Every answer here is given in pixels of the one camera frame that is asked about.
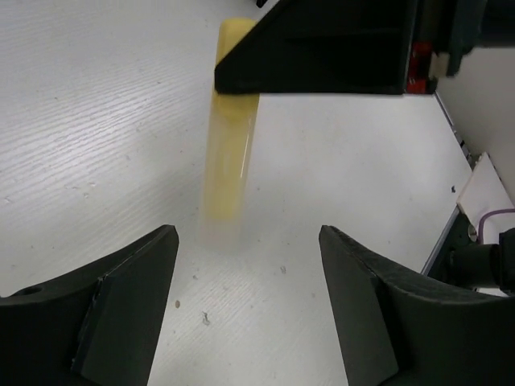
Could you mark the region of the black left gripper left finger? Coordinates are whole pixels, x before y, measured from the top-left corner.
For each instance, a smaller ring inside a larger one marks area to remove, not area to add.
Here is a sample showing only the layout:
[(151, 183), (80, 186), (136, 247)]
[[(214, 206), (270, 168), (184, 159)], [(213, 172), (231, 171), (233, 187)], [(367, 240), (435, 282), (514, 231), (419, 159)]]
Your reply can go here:
[(132, 244), (1, 300), (4, 385), (145, 385), (179, 237), (163, 225)]

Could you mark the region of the pale yellow translucent highlighter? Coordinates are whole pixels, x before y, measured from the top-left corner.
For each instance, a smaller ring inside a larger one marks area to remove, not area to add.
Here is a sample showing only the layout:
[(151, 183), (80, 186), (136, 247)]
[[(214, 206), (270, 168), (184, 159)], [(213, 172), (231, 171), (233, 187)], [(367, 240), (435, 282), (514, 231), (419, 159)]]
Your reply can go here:
[(259, 95), (212, 92), (199, 234), (215, 250), (237, 244), (258, 104)]

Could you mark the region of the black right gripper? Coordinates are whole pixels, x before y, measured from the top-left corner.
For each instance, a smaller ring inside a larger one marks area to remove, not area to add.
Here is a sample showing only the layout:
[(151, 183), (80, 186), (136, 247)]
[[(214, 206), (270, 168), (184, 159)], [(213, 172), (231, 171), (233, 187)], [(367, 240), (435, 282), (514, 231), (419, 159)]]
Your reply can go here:
[(514, 46), (513, 1), (419, 1), (409, 51), (407, 93), (434, 93), (476, 47)]

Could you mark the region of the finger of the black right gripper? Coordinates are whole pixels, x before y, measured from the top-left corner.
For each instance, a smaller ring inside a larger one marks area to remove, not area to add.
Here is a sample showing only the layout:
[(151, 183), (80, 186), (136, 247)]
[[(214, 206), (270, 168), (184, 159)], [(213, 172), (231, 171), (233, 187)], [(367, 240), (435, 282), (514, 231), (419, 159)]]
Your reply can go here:
[(415, 1), (279, 1), (218, 63), (226, 95), (406, 89)]

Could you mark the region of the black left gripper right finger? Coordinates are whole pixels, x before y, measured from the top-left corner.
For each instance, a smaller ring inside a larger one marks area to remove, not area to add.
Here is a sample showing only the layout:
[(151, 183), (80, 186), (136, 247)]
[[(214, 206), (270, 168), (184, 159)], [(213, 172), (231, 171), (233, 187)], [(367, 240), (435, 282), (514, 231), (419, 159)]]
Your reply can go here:
[(416, 273), (333, 226), (319, 246), (349, 384), (513, 384), (512, 298)]

